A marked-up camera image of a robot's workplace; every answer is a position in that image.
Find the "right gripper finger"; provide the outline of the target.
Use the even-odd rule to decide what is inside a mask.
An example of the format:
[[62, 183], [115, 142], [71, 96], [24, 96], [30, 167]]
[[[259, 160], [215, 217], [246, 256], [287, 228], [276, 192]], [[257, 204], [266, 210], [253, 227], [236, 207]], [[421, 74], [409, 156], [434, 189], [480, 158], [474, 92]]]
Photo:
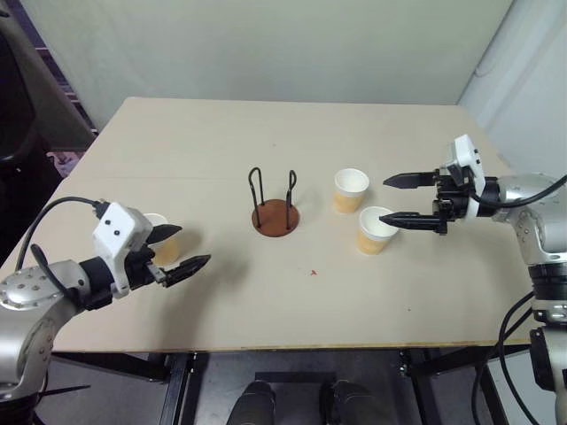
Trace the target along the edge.
[[383, 184], [397, 189], [431, 187], [436, 184], [438, 175], [438, 172], [401, 173], [386, 178], [383, 181]]
[[445, 233], [446, 222], [436, 215], [422, 215], [419, 212], [393, 212], [382, 215], [379, 219], [392, 227], [409, 230], [424, 230]]

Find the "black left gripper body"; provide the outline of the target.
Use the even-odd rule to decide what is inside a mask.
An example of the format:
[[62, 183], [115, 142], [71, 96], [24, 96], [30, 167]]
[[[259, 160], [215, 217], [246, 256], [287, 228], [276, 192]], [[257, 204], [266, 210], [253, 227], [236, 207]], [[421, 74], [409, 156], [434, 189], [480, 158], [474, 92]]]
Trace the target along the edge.
[[131, 290], [137, 290], [154, 282], [160, 284], [165, 282], [165, 271], [152, 262], [154, 257], [155, 252], [147, 245], [127, 255], [126, 274]]

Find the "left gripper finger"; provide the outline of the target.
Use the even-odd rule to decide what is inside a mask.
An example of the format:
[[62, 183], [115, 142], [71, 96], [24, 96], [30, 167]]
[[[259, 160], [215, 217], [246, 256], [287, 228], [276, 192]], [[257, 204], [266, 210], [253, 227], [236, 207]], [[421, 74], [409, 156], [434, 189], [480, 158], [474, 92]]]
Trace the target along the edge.
[[192, 277], [200, 269], [202, 269], [210, 259], [210, 254], [198, 255], [182, 261], [178, 267], [170, 270], [164, 270], [163, 273], [165, 277], [161, 282], [161, 285], [164, 288], [169, 288]]
[[167, 240], [169, 237], [176, 235], [183, 228], [181, 226], [173, 224], [160, 224], [154, 226], [151, 233], [147, 237], [148, 244], [161, 243]]

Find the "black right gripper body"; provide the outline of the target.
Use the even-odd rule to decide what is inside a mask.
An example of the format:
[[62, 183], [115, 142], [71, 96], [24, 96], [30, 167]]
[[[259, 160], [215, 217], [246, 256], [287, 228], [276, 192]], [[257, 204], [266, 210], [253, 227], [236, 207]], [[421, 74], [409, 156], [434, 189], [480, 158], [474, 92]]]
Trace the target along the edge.
[[470, 182], [465, 177], [462, 184], [457, 183], [451, 174], [444, 169], [436, 169], [433, 180], [437, 195], [432, 201], [432, 212], [438, 220], [434, 232], [445, 235], [449, 222], [464, 218], [466, 215]]

